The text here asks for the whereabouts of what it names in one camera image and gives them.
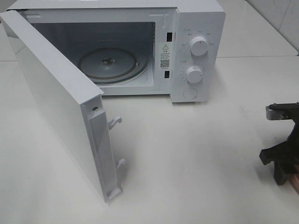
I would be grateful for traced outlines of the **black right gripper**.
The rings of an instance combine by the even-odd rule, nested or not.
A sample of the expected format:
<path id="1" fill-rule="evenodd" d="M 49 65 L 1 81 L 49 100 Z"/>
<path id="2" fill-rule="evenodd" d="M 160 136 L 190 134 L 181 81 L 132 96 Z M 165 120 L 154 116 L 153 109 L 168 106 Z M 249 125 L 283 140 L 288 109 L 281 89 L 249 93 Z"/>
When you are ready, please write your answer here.
<path id="1" fill-rule="evenodd" d="M 299 104 L 282 105 L 282 110 L 284 119 L 294 122 L 293 130 L 285 142 L 263 149 L 259 155 L 263 165 L 274 162 L 273 177 L 278 186 L 299 173 L 296 169 L 299 164 Z"/>

